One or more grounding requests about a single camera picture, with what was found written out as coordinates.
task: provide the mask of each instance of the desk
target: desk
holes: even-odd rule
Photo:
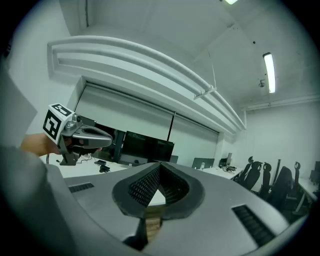
[[[299,178],[299,186],[303,189],[303,196],[299,202],[298,207],[296,208],[296,212],[299,212],[305,197],[311,198],[313,201],[317,201],[317,196],[313,193],[314,191],[318,190],[318,186],[314,185],[309,179],[306,178]]]
[[[40,157],[41,160],[45,163],[46,162],[46,155]],[[82,156],[78,160],[78,162],[81,162],[85,159],[90,159],[91,157],[85,157]],[[88,160],[88,161],[82,161],[82,163],[77,163],[76,165],[60,165],[57,160],[60,162],[62,161],[63,157],[62,155],[58,154],[50,154],[49,157],[49,164],[57,166],[60,169],[60,172],[62,174],[63,178],[71,178],[71,177],[81,177],[81,176],[89,176],[89,175],[101,175],[105,174],[104,172],[100,171],[100,166],[95,164],[96,160],[94,158]],[[119,164],[116,162],[109,162],[106,161],[105,166],[110,167],[110,172],[117,172],[124,169],[128,169],[128,165]],[[165,197],[161,194],[159,190],[157,190],[149,203],[149,206],[158,206],[158,205],[164,205],[166,204]]]
[[[205,168],[203,170],[199,169],[199,171],[208,173],[208,174],[213,174],[217,175],[223,178],[226,178],[228,180],[232,180],[235,176],[237,176],[239,173],[241,173],[244,169],[237,167],[235,170],[230,172],[224,171],[222,168],[219,168],[218,166],[213,166],[212,168]]]

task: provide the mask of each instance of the roller blind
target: roller blind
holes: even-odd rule
[[[129,99],[112,91],[87,85],[75,112],[121,131],[167,140],[172,114]],[[175,116],[169,141],[177,163],[191,167],[194,158],[213,158],[218,134]]]

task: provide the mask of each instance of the white ceiling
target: white ceiling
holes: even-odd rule
[[[238,106],[320,94],[319,53],[277,0],[91,0],[88,13],[88,29],[102,26],[125,39],[136,35],[137,43],[150,38],[148,46],[159,51],[170,46],[176,49],[172,58],[210,84],[212,61],[218,91]],[[275,65],[274,94],[258,86],[267,78],[267,52]]]

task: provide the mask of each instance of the computer monitor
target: computer monitor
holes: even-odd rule
[[[135,132],[125,134],[120,162],[133,166],[152,162],[169,162],[175,144]]]
[[[231,156],[232,156],[232,153],[229,153],[229,154],[228,154],[228,157],[227,157],[227,159],[226,159],[226,162],[225,162],[225,165],[226,165],[226,166],[229,166],[229,165],[230,165],[230,163],[231,163]]]
[[[319,172],[319,173],[320,173],[320,161],[316,161],[316,162],[315,162],[314,170],[315,170],[316,172]]]
[[[179,158],[179,156],[177,156],[177,155],[172,155],[172,156],[170,157],[170,163],[176,164],[176,163],[178,162],[178,158]]]
[[[201,164],[204,162],[204,168],[210,168],[214,165],[214,158],[197,158],[193,160],[192,168],[200,169]]]

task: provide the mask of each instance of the ceiling light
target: ceiling light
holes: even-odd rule
[[[228,4],[233,5],[238,0],[225,0]]]
[[[266,72],[268,74],[269,82],[269,93],[273,94],[276,91],[276,77],[275,77],[275,66],[272,54],[270,52],[263,55]]]

